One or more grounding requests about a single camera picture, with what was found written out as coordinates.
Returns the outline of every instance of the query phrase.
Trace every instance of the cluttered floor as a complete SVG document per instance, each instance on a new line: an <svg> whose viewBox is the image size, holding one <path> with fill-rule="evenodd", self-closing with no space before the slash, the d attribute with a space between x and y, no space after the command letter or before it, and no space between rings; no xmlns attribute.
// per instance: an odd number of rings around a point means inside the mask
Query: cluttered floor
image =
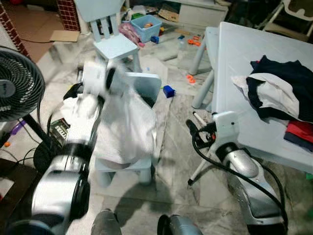
<svg viewBox="0 0 313 235"><path fill-rule="evenodd" d="M67 234L90 234L96 215L105 208L117 214L124 235L155 235L157 221L162 214L181 214L190 217L203 234L243 235L248 234L246 225L236 199L228 190L225 173L210 166L204 169L201 177L190 187L189 177L201 162L194 151L187 119L193 119L196 111L204 120L209 121L211 114L206 110L194 110L191 102L201 84L211 70L205 53L201 61L196 83L186 79L188 69L196 54L197 47L187 45L187 50L179 49L175 27L168 26L160 37L160 43L146 43L139 51L143 72L155 73L162 80L162 86L170 85L176 95L166 98L160 92L154 106L157 116L157 146L159 157L154 159L155 175L149 186L138 183L134 172L118 172L108 188L100 187L94 175L94 159L90 163L89 181L91 194L89 211L80 220L73 221ZM184 28L193 35L203 35L203 31ZM37 63L46 82L45 96L41 104L41 122L43 125L52 110L62 101L63 95L76 83L77 66L95 56L92 35L81 35L77 43L55 42L49 51ZM205 102L212 98L208 93ZM31 136L38 140L28 128ZM22 159L25 153L37 146L24 129L10 139L6 150ZM5 152L2 158L10 159ZM313 186L305 178L305 173L279 164L263 162L271 168L281 180L286 193L286 211L289 216L290 235L313 233L312 220L308 210L312 207ZM31 160L26 165L33 166ZM270 175L267 180L276 190L278 188Z"/></svg>

